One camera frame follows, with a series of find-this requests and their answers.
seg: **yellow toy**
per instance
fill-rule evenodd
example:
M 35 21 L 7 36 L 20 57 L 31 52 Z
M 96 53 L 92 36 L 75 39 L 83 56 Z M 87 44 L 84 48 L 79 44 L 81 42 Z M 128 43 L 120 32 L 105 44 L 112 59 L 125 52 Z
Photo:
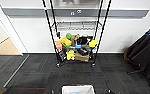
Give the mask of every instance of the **yellow toy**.
M 66 54 L 67 54 L 67 60 L 70 60 L 72 57 L 75 57 L 75 53 L 73 50 L 66 52 Z
M 89 42 L 89 46 L 90 47 L 95 47 L 97 45 L 97 40 L 91 40 L 91 42 Z
M 64 46 L 65 47 L 68 47 L 68 46 L 70 46 L 71 44 L 72 44 L 72 42 L 70 41 L 70 40 L 68 40 L 66 37 L 63 37 L 62 39 L 61 39 L 61 43 L 63 44 L 65 44 Z

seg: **gray floor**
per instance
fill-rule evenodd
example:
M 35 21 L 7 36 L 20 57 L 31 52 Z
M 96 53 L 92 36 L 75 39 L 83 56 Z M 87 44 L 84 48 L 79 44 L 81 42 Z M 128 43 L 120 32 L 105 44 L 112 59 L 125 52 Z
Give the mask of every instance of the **gray floor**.
M 29 58 L 6 86 L 5 94 L 59 94 L 63 85 L 93 85 L 96 94 L 110 88 L 116 94 L 150 94 L 142 73 L 127 75 L 133 68 L 122 54 L 99 54 L 96 66 L 88 63 L 67 63 L 56 66 L 55 54 L 29 54 Z M 24 56 L 0 56 L 0 84 L 3 86 Z

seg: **blue object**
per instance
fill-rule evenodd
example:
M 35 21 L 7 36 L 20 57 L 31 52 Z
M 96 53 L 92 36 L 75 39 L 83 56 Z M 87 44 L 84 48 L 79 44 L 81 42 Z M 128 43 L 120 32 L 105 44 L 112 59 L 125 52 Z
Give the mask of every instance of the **blue object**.
M 76 41 L 75 47 L 76 47 L 76 49 L 80 49 L 80 48 L 81 48 L 81 45 L 78 45 L 78 44 L 77 44 L 77 41 Z

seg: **metal wire shelf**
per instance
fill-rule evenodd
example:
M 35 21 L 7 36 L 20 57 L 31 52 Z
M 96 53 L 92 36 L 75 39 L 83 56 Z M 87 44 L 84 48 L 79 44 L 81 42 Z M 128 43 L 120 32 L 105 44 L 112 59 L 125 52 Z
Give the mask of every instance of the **metal wire shelf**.
M 97 21 L 81 21 L 81 22 L 56 22 L 58 30 L 96 30 Z M 98 30 L 100 30 L 102 24 L 98 23 Z

